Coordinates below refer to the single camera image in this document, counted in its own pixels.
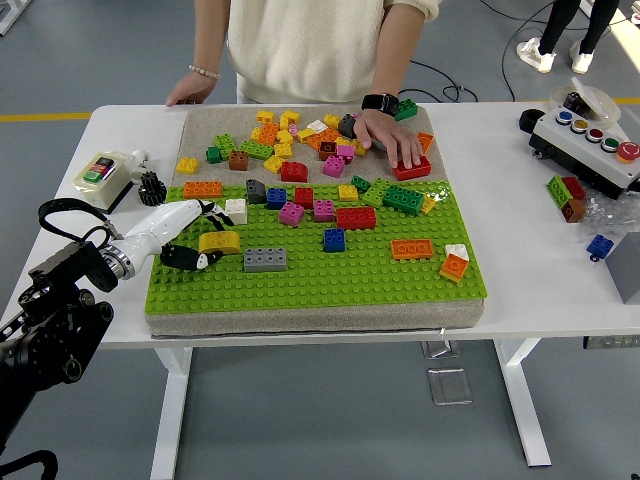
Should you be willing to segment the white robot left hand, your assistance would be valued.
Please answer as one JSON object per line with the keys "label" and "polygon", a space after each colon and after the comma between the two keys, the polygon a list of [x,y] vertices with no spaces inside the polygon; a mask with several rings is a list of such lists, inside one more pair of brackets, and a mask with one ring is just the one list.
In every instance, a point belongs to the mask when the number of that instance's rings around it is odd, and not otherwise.
{"label": "white robot left hand", "polygon": [[224,230],[222,224],[229,227],[234,225],[227,212],[215,202],[182,200],[156,207],[122,239],[114,240],[109,245],[124,269],[121,277],[128,279],[138,274],[146,259],[152,255],[162,255],[164,248],[170,252],[165,255],[163,262],[173,268],[197,270],[215,263],[221,255],[205,255],[187,247],[169,245],[201,216],[210,220],[218,231]]}

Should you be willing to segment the person's left hand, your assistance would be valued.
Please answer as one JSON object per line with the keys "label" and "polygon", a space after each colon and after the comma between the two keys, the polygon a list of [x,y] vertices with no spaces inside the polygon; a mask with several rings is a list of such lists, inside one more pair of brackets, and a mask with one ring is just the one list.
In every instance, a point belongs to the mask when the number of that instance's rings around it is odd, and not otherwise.
{"label": "person's left hand", "polygon": [[364,110],[356,119],[353,131],[365,148],[370,148],[374,140],[381,143],[386,149],[391,168],[396,168],[398,163],[402,163],[406,169],[420,164],[422,148],[417,135],[381,111]]}

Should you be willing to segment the person's right hand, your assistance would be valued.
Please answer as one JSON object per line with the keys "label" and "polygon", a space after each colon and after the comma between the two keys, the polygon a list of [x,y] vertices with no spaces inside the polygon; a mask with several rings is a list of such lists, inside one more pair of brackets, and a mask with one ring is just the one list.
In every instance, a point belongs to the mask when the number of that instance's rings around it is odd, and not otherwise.
{"label": "person's right hand", "polygon": [[215,78],[191,72],[178,81],[168,95],[165,105],[173,107],[181,104],[202,104],[216,86]]}

